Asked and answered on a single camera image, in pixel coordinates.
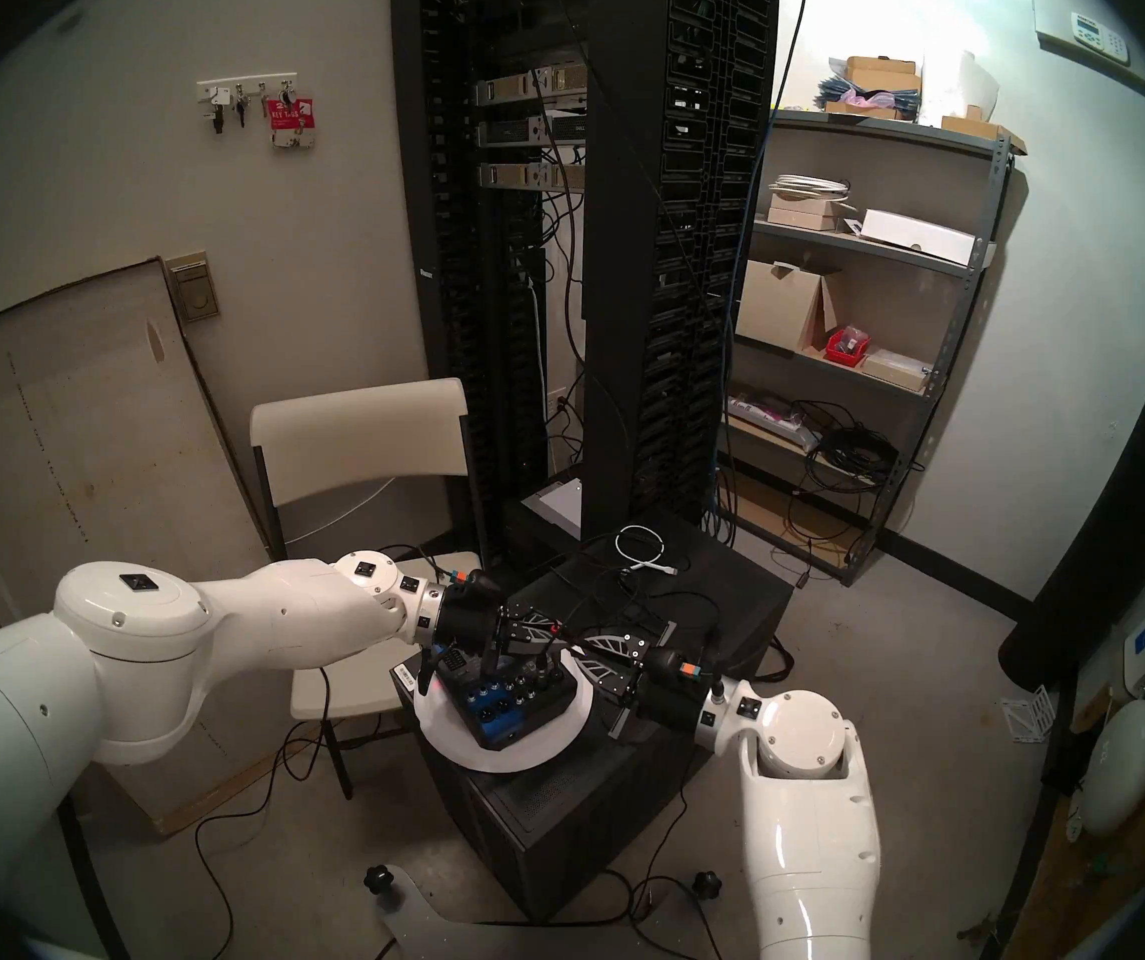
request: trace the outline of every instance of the gray metal shelving unit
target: gray metal shelving unit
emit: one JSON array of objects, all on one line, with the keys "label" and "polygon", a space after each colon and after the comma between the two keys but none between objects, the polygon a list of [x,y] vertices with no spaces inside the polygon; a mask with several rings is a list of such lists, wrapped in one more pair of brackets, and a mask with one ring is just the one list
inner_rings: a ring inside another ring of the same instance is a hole
[{"label": "gray metal shelving unit", "polygon": [[[926,150],[972,155],[974,157],[988,158],[988,162],[990,162],[990,171],[986,179],[985,197],[973,230],[977,242],[966,265],[943,261],[939,258],[932,258],[931,254],[893,247],[889,246],[889,244],[864,241],[848,234],[783,227],[761,220],[756,220],[755,223],[755,233],[758,236],[783,237],[808,243],[811,246],[830,247],[838,253],[860,253],[872,255],[874,258],[900,261],[917,266],[917,268],[950,275],[951,278],[958,280],[958,290],[956,291],[950,320],[947,324],[947,330],[945,330],[938,354],[933,359],[932,372],[926,386],[922,393],[899,389],[907,395],[906,404],[908,406],[908,411],[911,414],[911,423],[908,427],[907,438],[898,447],[898,457],[894,466],[892,466],[891,477],[885,487],[879,490],[878,496],[876,496],[868,519],[862,519],[862,517],[858,517],[854,513],[838,510],[838,507],[824,501],[813,501],[813,504],[818,507],[836,512],[836,514],[844,514],[845,519],[854,521],[861,527],[861,535],[856,537],[855,542],[846,551],[844,565],[829,562],[824,558],[819,557],[808,546],[796,543],[793,540],[787,540],[787,537],[774,534],[772,530],[766,530],[766,528],[761,528],[755,522],[749,521],[749,519],[744,519],[744,517],[733,516],[733,513],[725,511],[726,517],[735,519],[736,524],[749,530],[749,533],[753,533],[761,540],[767,540],[774,546],[779,546],[783,551],[795,554],[795,557],[807,560],[813,567],[824,571],[827,574],[842,581],[842,583],[845,583],[845,585],[851,585],[859,569],[861,569],[862,562],[864,562],[867,556],[874,549],[876,537],[887,522],[892,506],[895,504],[902,485],[906,483],[906,478],[909,475],[911,464],[915,462],[915,457],[923,444],[923,438],[927,434],[929,424],[932,422],[932,416],[941,401],[941,394],[947,386],[947,381],[950,379],[950,371],[954,368],[955,357],[960,353],[964,330],[968,328],[968,322],[972,316],[973,307],[977,302],[977,291],[981,285],[982,275],[985,274],[982,262],[986,258],[986,245],[995,238],[995,231],[998,227],[998,217],[1004,204],[1008,178],[1013,167],[1011,136],[1004,133],[998,140],[987,141],[981,137],[970,137],[970,135],[962,133],[938,129],[934,126],[916,126],[913,123],[869,119],[854,117],[854,115],[836,115],[835,112],[779,110],[772,121],[774,121],[775,128],[819,131],[834,133],[835,135],[848,135],[850,137],[876,137],[876,140],[910,143],[923,147]],[[740,339],[737,341],[748,347],[768,349],[774,354],[795,359],[795,361],[800,363],[813,363],[813,365],[818,365],[819,371],[845,371],[853,375],[853,377],[864,378],[872,384],[877,384],[877,386],[894,388],[894,386],[889,386],[887,383],[871,378],[869,375],[843,368],[842,365],[834,365],[834,363],[820,357],[799,354],[799,352],[795,351],[779,351],[769,348],[767,345],[760,345],[759,343],[744,343],[744,340]],[[749,470],[758,472],[758,469],[755,467],[750,467]],[[776,483],[781,485],[779,490],[787,491],[788,494],[800,490],[783,479],[777,479]]]}]

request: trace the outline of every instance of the black square sticker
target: black square sticker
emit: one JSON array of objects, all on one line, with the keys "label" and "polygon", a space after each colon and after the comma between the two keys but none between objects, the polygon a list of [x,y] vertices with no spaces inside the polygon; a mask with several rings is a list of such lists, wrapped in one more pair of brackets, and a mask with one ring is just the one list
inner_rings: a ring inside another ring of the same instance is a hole
[{"label": "black square sticker", "polygon": [[145,574],[120,574],[119,580],[134,591],[158,591],[159,585]]}]

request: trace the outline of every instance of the metal base plate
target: metal base plate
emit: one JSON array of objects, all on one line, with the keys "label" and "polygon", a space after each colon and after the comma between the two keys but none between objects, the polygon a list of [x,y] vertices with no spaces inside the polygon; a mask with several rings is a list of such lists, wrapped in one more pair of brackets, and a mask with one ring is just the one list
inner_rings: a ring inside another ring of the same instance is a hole
[{"label": "metal base plate", "polygon": [[[657,960],[658,951],[639,938],[630,926],[540,927],[479,926],[468,921],[448,921],[437,913],[412,883],[408,872],[387,866],[395,884],[377,896],[378,914],[396,938],[400,957],[408,960],[515,960],[539,957],[542,960],[585,960],[587,957],[611,960]],[[653,913],[639,923],[648,938],[679,953],[700,953],[696,936],[705,937],[700,923],[685,921],[692,905],[679,894],[668,895]]]}]

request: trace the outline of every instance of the light switch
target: light switch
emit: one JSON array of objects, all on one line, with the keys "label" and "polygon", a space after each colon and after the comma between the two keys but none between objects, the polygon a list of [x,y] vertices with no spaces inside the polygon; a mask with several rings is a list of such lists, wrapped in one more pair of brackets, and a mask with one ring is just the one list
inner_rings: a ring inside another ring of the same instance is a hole
[{"label": "light switch", "polygon": [[183,320],[192,323],[219,313],[216,292],[213,291],[213,278],[204,251],[189,253],[184,258],[173,258],[168,261],[168,272],[173,278],[173,297],[177,302],[177,312]]}]

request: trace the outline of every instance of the gray floor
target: gray floor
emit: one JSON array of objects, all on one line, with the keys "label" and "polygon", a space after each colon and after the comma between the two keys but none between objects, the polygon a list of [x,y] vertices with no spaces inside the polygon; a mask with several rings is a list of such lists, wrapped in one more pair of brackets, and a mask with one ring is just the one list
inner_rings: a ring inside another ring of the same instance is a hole
[{"label": "gray floor", "polygon": [[[766,544],[740,534],[737,548],[789,577]],[[777,558],[799,569],[792,558]],[[878,960],[972,958],[979,947],[955,933],[996,914],[1004,898],[1045,753],[1011,742],[998,710],[1000,699],[1022,697],[995,659],[1010,628],[986,606],[887,557],[876,558],[851,589],[813,577],[782,621],[779,635],[797,660],[789,686],[821,691],[862,733],[884,848],[872,944]],[[775,660],[769,654],[766,666]],[[281,772],[268,813],[204,831],[235,910],[226,957],[373,958],[388,938],[362,884],[374,863],[402,866],[455,921],[519,918],[447,818],[414,741],[376,743],[348,754],[348,765],[357,787],[352,803],[322,758],[305,784]],[[226,810],[256,808],[264,790],[259,782]],[[657,871],[685,880],[696,871],[719,873],[725,891],[708,914],[722,955],[753,958],[733,760],[706,764],[687,787],[687,801],[689,813]],[[152,839],[134,806],[109,787],[97,788],[93,804],[88,842],[134,960],[213,955],[226,913],[195,855],[194,829]],[[638,880],[678,810],[676,801],[616,868]],[[563,918],[611,914],[621,895],[618,884],[601,880]],[[397,949],[387,957],[406,960]]]}]

